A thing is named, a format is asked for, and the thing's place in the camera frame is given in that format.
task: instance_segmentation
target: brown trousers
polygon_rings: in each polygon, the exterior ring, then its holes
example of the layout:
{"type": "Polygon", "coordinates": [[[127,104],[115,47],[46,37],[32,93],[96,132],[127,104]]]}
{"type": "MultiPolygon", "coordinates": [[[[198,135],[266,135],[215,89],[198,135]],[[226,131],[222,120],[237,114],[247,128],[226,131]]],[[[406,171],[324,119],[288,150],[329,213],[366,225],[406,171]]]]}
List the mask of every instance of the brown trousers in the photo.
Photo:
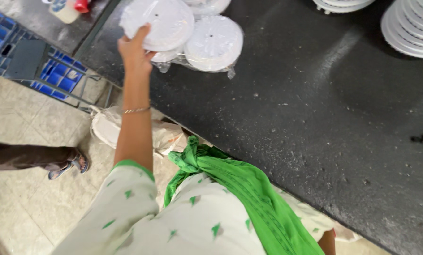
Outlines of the brown trousers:
{"type": "Polygon", "coordinates": [[[77,155],[78,151],[73,147],[0,143],[0,170],[19,170],[39,166],[48,171],[59,171],[77,155]]]}

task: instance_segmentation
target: black granite countertop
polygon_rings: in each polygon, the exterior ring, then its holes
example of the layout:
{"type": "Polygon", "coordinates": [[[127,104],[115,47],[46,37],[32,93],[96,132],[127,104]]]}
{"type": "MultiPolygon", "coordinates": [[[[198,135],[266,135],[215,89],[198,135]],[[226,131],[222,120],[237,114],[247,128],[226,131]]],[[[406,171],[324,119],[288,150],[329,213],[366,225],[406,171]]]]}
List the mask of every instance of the black granite countertop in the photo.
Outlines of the black granite countertop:
{"type": "MultiPolygon", "coordinates": [[[[122,84],[123,0],[81,58],[122,84]]],[[[325,15],[311,0],[233,0],[245,32],[225,73],[152,73],[152,105],[395,254],[423,254],[423,60],[384,41],[389,1],[325,15]]]]}
{"type": "Polygon", "coordinates": [[[41,0],[0,0],[0,13],[36,33],[47,43],[73,55],[85,40],[102,12],[112,0],[93,0],[89,13],[81,14],[71,24],[65,24],[49,12],[41,0]]]}

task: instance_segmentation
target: hand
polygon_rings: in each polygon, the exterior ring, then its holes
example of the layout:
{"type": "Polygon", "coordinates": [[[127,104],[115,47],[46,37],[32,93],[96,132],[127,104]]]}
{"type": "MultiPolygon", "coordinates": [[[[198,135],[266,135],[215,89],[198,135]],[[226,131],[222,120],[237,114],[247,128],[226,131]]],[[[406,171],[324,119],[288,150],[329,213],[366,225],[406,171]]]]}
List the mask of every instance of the hand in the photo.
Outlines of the hand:
{"type": "Polygon", "coordinates": [[[140,27],[133,39],[126,35],[118,40],[118,51],[124,61],[125,74],[149,75],[152,72],[150,60],[156,54],[154,51],[146,53],[142,48],[145,37],[150,32],[150,23],[140,27]]]}

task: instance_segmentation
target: silver bangle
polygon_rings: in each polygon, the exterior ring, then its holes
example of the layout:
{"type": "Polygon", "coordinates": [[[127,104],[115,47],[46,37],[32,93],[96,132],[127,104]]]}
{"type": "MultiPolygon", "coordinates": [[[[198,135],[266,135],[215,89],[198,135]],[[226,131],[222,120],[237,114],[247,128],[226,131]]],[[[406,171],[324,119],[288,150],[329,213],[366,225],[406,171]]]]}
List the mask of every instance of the silver bangle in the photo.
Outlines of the silver bangle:
{"type": "Polygon", "coordinates": [[[140,112],[145,112],[150,110],[150,106],[149,107],[144,107],[144,108],[136,108],[136,109],[132,109],[132,110],[125,110],[124,113],[140,113],[140,112]]]}

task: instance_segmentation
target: stack of white lids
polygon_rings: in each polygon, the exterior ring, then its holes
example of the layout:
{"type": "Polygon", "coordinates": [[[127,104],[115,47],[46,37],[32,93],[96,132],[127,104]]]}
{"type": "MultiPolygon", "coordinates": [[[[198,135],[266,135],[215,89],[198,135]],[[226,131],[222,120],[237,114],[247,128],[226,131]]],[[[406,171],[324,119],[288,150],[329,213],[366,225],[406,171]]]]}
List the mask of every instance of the stack of white lids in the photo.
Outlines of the stack of white lids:
{"type": "Polygon", "coordinates": [[[182,50],[183,48],[180,46],[172,50],[157,52],[153,56],[152,61],[157,63],[169,62],[180,55],[182,50]]]}
{"type": "Polygon", "coordinates": [[[225,11],[231,0],[183,0],[196,18],[203,15],[218,15],[225,11]]]}
{"type": "Polygon", "coordinates": [[[135,0],[124,10],[120,26],[128,38],[133,38],[146,22],[152,29],[143,47],[151,51],[178,48],[194,30],[194,15],[181,0],[135,0]]]}
{"type": "Polygon", "coordinates": [[[397,0],[385,12],[381,26],[393,48],[423,58],[423,0],[397,0]]]}
{"type": "Polygon", "coordinates": [[[375,0],[313,0],[317,9],[325,10],[325,14],[347,13],[363,9],[375,0]]]}
{"type": "Polygon", "coordinates": [[[224,16],[203,16],[184,46],[186,60],[201,71],[216,72],[232,65],[242,52],[240,26],[224,16]]]}

